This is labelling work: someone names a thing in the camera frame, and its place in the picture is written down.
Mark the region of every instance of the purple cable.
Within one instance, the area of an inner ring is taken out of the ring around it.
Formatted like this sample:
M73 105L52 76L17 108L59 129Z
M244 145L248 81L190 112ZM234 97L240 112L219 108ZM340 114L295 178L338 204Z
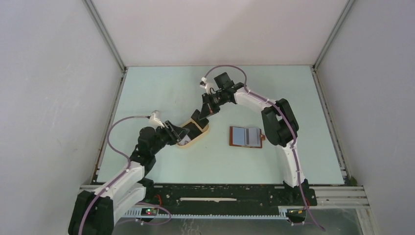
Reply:
M291 135L293 136L293 143L291 144L291 150L293 151L293 154L294 154L294 160L296 161L296 167L297 167L297 178L298 178L298 183L299 183L299 188L300 188L300 192L301 192L301 197L302 197L302 200L303 200L303 202L304 202L304 206L305 206L305 209L306 209L306 211L310 214L310 217L311 217L311 219L313 220L313 223L316 225L316 226L318 226L323 232L325 232L325 228L322 226L322 225L320 225L316 220L315 220L315 218L314 218L314 216L313 216L313 214L311 213L311 211L310 211L310 207L307 205L307 201L305 200L305 195L304 195L304 191L302 190L302 185L301 185L301 178L300 178L300 165L299 165L299 161L298 161L298 157L297 157L297 154L296 154L296 152L295 152L295 150L294 150L294 144L297 142L297 138L296 138L296 135L295 135L295 133L294 133L294 130L293 130L293 127L291 126L291 124L290 124L290 122L287 120L287 117L284 115L284 113L282 113L282 111L281 111L281 109L278 107L278 106L276 106L274 103L272 103L272 102L270 102L268 99L266 99L266 98L264 98L264 97L262 97L262 96L260 96L260 95L258 95L258 94L255 94L255 93L253 93L253 92L251 92L251 91L249 91L248 90L248 88L247 88L247 80L248 80L248 76L246 75L246 73L240 68L240 67L238 67L238 66L235 66L235 65L218 65L218 66L215 66L215 67L213 67L213 68L211 68L207 73L206 73L206 75L205 75L205 77L207 77L208 75L209 75L209 73L210 72L212 72L214 69L216 69L216 68L220 68L220 67L231 67L231 68L235 68L235 69L237 69L237 70L239 70L239 71L241 71L243 74L244 74L244 76L245 76L245 81L244 81L244 89L245 89L245 91L248 93L248 94L251 94L252 96L254 96L254 97L256 97L256 98L258 98L258 99L260 99L260 100L262 100L262 101L265 101L265 102L267 102L267 103L269 103L269 104L271 104L276 110L277 110L277 112L280 114L280 116L282 117L282 119L284 120L284 122L285 122L285 124L287 124L287 127L288 127L288 129L290 130L290 132L291 132Z
M113 147L113 145L111 144L111 142L110 142L110 133L111 133L111 131L113 130L113 128L116 126L116 125L118 125L120 122L122 122L122 121L125 121L125 120L127 120L127 119L132 119L132 118L150 118L149 116L129 116L129 117L125 117L125 118L123 118L123 119L120 119L120 120L118 120L116 123L114 123L111 127L110 127L110 129L108 130L108 134L107 134L107 143L108 143L108 146L114 151L114 152L116 152L116 153L119 153L119 154L121 154L122 156L124 156L126 159L127 159L127 161L128 161L128 164L127 164L127 167L126 167L126 170L127 169L130 169L130 166L131 166L131 160L130 160L130 158L128 157L128 155L127 154L125 154L125 153L123 153L123 152L121 152L121 151L119 151L119 150L117 150L117 149L115 149L114 147ZM125 173L127 173L125 170L124 171L122 171L117 177L115 177L108 185L107 185L107 188L110 188L113 184L115 184ZM105 188L103 188L93 199L92 199L92 201L91 201L91 203L88 205L88 207L87 207L87 209L85 210L85 213L84 213L84 216L82 217L82 220L81 220L81 224L79 225L79 230L78 230L78 235L82 235L82 230L84 229L84 225L85 225L85 220L87 219L87 216L88 216L88 214L89 214L89 212L90 212L90 210L91 210L91 208L92 208L92 206L95 204L95 202L98 200L98 198L103 194L105 192Z
M145 221L139 220L138 218L126 219L126 220L123 220L123 221L117 223L116 226L121 225L121 224L125 224L125 223L129 223L129 222L140 222L140 223L148 224L148 225L162 225L162 224L168 223L171 220L171 213L164 207L161 207L159 205L153 205L153 204L145 203L145 202L139 202L136 205L144 205L144 206L150 206L150 207L160 209L160 210L166 212L168 214L169 218L167 220L163 221L163 222L160 222L160 223L145 222Z

